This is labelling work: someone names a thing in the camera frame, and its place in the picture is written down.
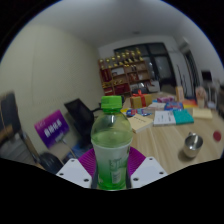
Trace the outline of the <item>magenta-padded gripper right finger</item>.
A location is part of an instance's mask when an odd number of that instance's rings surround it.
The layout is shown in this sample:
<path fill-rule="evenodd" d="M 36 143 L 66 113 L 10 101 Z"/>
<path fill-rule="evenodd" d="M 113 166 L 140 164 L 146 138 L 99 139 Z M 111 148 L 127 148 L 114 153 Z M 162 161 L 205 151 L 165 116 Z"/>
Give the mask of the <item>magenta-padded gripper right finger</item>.
<path fill-rule="evenodd" d="M 145 157 L 131 147 L 127 163 L 127 188 L 141 188 L 167 176 L 166 171 L 154 157 Z"/>

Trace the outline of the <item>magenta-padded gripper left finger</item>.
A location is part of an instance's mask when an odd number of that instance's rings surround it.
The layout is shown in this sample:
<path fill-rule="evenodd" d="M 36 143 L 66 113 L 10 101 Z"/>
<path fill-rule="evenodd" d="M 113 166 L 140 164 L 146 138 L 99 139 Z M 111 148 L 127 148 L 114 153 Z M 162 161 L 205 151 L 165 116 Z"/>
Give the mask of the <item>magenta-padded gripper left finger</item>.
<path fill-rule="evenodd" d="M 57 172 L 57 176 L 83 188 L 97 188 L 97 165 L 93 149 L 78 159 L 71 158 Z"/>

